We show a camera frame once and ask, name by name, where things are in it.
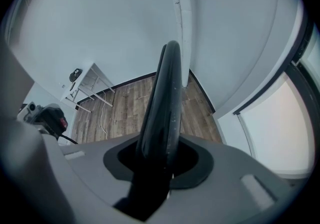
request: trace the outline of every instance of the curved black tube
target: curved black tube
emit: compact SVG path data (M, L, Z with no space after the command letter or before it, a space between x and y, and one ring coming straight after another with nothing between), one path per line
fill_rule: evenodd
M176 41L162 49L137 142L133 181L127 198L114 207L145 221L166 199L181 123L181 56Z

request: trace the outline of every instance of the floor plank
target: floor plank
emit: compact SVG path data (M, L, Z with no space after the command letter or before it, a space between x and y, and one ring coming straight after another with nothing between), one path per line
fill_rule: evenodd
M152 91L155 77L146 78L132 84L119 87L115 94L111 91L100 96L113 103L113 107L94 97L80 105L91 110L88 113L79 108L72 129L72 139L78 143L89 143L116 138L139 132ZM187 88L181 91L181 128L185 134L195 135L221 143L212 112L197 83L189 76ZM101 128L101 109L103 109Z

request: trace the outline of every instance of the baseboard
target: baseboard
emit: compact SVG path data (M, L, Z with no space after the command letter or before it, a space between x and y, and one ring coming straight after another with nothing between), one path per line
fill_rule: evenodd
M194 78L194 80L195 80L196 84L198 85L198 87L200 88L200 90L201 90L202 94L204 95L206 101L208 102L209 107L210 107L212 113L216 112L216 110L214 109L214 106L212 105L209 97L207 96L206 92L204 91L204 89L203 89L202 86L200 85L200 83L199 83L198 79L196 78L196 76L194 75L194 73L193 73L191 70L189 70L189 72L190 72L191 76Z
M137 82L137 81L139 81L139 80L143 80L143 79L145 79L145 78L153 77L153 76L155 76L155 75L156 75L156 72L152 72L152 73L143 75L143 76L141 76L141 77L128 80L128 81L123 82L123 83L121 83L121 84L119 84L119 85L113 86L112 89L115 90L115 89L118 88L118 87L126 86L126 85L129 85L129 84L131 84L131 83ZM103 92L104 92L104 93L107 93L108 91L110 91L109 88L107 88L107 89L105 89L105 90L102 90L102 91L100 91L100 92L97 93L97 94L102 94ZM87 101L87 100L89 100L89 99L90 99L90 97L87 97L87 98L85 98L85 99L77 102L77 104L83 103L83 102L85 102L85 101Z

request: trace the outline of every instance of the power cord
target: power cord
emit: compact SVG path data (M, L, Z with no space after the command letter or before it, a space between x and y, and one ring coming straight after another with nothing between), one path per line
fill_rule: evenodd
M103 93L104 93L104 100L106 101L106 94L105 94L104 91L103 91ZM107 140L107 139L108 139L107 132L104 130L104 128L103 128L103 126L102 126L102 116L103 116L103 114L104 114L104 109L103 109L103 108L105 107L105 104L106 104L106 103L103 104L103 107L102 107L102 109L101 109L100 124L101 124L102 130L103 130L104 133L105 133L105 139Z

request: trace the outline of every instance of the white table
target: white table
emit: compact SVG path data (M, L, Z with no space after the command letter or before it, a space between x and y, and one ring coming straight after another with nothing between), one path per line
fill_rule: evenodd
M77 103L75 103L75 99L76 99L76 96L78 94L79 91L81 91L82 93L84 93L85 95L87 95L89 98L91 98L93 101L95 100L94 98L91 97L91 95L94 95L96 96L99 100L105 102L107 105L109 106L113 106L111 103L107 102L106 100L104 100L102 97L98 96L96 93L94 93L92 91L92 89L88 89L87 87L85 87L83 85L83 81L84 79L88 76L88 72L89 71L93 71L94 74L96 75L96 79L94 81L94 84L92 86L92 88L95 86L95 84L98 82L98 80L102 81L102 83L104 83L107 88L109 88L113 93L115 93L115 91L108 86L108 84L103 80L101 79L101 76L99 76L99 73L100 74L103 74L100 69L94 64L94 63L90 63L89 65L87 65L86 67L84 67L82 69L82 73L80 74L80 76L74 81L74 83L71 83L66 89L65 91L63 92L62 94L62 97L60 99L60 101L63 101L63 100L67 100L67 101L70 101L72 103L74 103L76 106L78 106L79 108L87 111L87 112L91 112L90 110L87 110L85 108L83 108L82 106L78 105Z

